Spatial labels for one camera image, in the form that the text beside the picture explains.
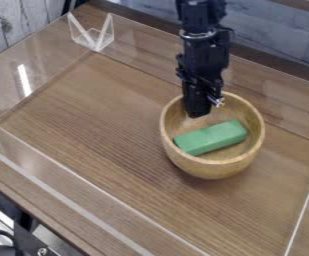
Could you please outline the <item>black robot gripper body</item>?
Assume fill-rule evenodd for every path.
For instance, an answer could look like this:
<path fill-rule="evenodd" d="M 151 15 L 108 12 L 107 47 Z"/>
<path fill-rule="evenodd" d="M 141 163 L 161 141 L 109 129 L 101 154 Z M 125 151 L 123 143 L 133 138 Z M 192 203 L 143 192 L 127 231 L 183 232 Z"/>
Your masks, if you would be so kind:
<path fill-rule="evenodd" d="M 223 87 L 221 71 L 228 66 L 231 29 L 213 26 L 204 31 L 188 31 L 181 28 L 179 37 L 183 50 L 176 54 L 176 76 L 181 88 L 188 86 L 220 90 Z"/>

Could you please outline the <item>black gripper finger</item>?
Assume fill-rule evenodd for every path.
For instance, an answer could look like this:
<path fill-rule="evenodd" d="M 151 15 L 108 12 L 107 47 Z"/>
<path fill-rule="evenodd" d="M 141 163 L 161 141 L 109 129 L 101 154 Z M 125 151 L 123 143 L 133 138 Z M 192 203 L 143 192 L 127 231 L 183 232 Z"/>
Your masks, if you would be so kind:
<path fill-rule="evenodd" d="M 197 79 L 195 83 L 181 82 L 184 111 L 189 118 L 197 118 L 209 113 L 211 102 L 207 98 L 209 83 L 204 79 Z"/>
<path fill-rule="evenodd" d="M 213 79 L 201 81 L 201 114 L 209 113 L 212 107 L 223 105 L 223 80 Z"/>

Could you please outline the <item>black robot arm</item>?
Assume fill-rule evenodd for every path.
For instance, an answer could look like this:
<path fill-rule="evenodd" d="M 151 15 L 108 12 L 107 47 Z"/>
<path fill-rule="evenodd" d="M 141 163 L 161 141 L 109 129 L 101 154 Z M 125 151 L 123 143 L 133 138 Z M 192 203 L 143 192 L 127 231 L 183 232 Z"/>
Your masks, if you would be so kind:
<path fill-rule="evenodd" d="M 181 83 L 184 110 L 189 118 L 207 115 L 223 103 L 221 71 L 228 66 L 232 29 L 220 24 L 224 0 L 175 0 L 181 52 L 176 76 Z"/>

